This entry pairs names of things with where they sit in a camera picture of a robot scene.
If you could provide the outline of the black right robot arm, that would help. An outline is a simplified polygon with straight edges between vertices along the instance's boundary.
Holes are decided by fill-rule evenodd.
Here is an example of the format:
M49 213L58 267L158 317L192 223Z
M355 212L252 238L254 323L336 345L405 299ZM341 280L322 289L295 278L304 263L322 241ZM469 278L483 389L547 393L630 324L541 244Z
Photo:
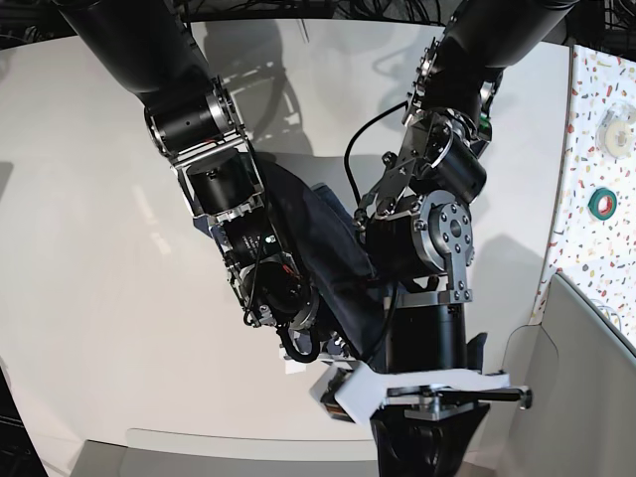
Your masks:
M345 228L325 194L258 155L223 80L169 1L60 1L57 9L142 103L195 226L217 245L250 328L309 364L359 357L328 274Z

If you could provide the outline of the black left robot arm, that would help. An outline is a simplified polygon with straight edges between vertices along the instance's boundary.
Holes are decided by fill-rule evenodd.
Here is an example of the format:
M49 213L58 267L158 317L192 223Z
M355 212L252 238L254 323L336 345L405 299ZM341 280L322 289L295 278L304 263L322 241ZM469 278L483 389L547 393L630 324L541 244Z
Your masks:
M471 204L504 70L572 9L569 1L464 1L420 60L398 153L358 202L356 227L392 290L383 328L335 400L374 435L383 476L453 476L494 401L533 393L468 360Z

